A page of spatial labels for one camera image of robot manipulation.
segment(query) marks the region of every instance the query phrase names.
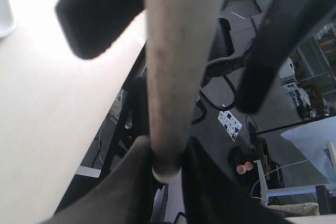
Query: desk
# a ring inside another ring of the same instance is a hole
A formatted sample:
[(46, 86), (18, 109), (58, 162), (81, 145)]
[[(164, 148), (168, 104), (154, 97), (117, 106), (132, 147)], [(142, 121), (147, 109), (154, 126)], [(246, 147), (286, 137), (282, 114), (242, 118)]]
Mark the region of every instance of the desk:
[(17, 28), (0, 41), (0, 223), (38, 223), (53, 215), (141, 51), (145, 15), (83, 61), (59, 27), (57, 0), (11, 1)]

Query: floor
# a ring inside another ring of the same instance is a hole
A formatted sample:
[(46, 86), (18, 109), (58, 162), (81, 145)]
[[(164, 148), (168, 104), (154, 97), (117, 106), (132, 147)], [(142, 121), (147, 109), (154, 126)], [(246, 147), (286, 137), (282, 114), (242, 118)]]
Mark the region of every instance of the floor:
[[(235, 47), (234, 56), (239, 56), (244, 52), (249, 41), (255, 37), (255, 29), (249, 19), (241, 19), (240, 17), (232, 14), (229, 8), (225, 10), (223, 16), (229, 20), (232, 27), (232, 38)], [(254, 17), (257, 28), (261, 23), (262, 16), (263, 14)], [(237, 70), (228, 76), (236, 87), (239, 84), (242, 72), (243, 70)], [(203, 91), (217, 105), (229, 104), (233, 98), (231, 90), (222, 78), (212, 79)], [(192, 126), (191, 135), (198, 137), (214, 161), (227, 174), (227, 176), (234, 180), (234, 174), (227, 162), (227, 154), (235, 145), (242, 147), (245, 152), (248, 150), (249, 136), (245, 125), (246, 115), (240, 113), (235, 108), (231, 110), (232, 114), (243, 125), (238, 138), (234, 142), (218, 121), (218, 112), (212, 108), (207, 108), (207, 119), (200, 124)], [(282, 89), (279, 78), (274, 82), (262, 109), (258, 114), (254, 115), (254, 118), (260, 131), (301, 121), (296, 113), (291, 97)], [(106, 153), (109, 139), (113, 131), (114, 123), (107, 118), (100, 134), (100, 139), (103, 144), (101, 150), (102, 159)], [(278, 162), (280, 165), (287, 165), (306, 159), (306, 157), (304, 157), (292, 143), (280, 136), (283, 131), (284, 130), (262, 135), (262, 137), (267, 140), (268, 148), (273, 160)], [(97, 144), (98, 141), (93, 140), (92, 145), (88, 150), (88, 154), (83, 159), (82, 165), (91, 166), (92, 160), (97, 151)], [(101, 168), (99, 160), (96, 161), (94, 167)], [(284, 169), (282, 173), (284, 175), (286, 187), (327, 182), (325, 177), (322, 176), (309, 162), (288, 167)], [(183, 199), (180, 184), (180, 180), (170, 184), (166, 221), (174, 220), (176, 214), (180, 210), (183, 210)], [(279, 200), (282, 204), (289, 204), (313, 202), (316, 201), (316, 198), (314, 195), (299, 195), (292, 197), (279, 197)]]

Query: wooden desk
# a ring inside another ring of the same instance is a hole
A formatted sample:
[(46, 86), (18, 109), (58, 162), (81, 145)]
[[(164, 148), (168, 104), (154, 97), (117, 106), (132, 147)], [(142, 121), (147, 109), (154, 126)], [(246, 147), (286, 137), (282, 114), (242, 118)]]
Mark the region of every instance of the wooden desk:
[(53, 215), (144, 45), (145, 15), (83, 61), (57, 0), (11, 1), (17, 28), (0, 41), (0, 223), (38, 223)]

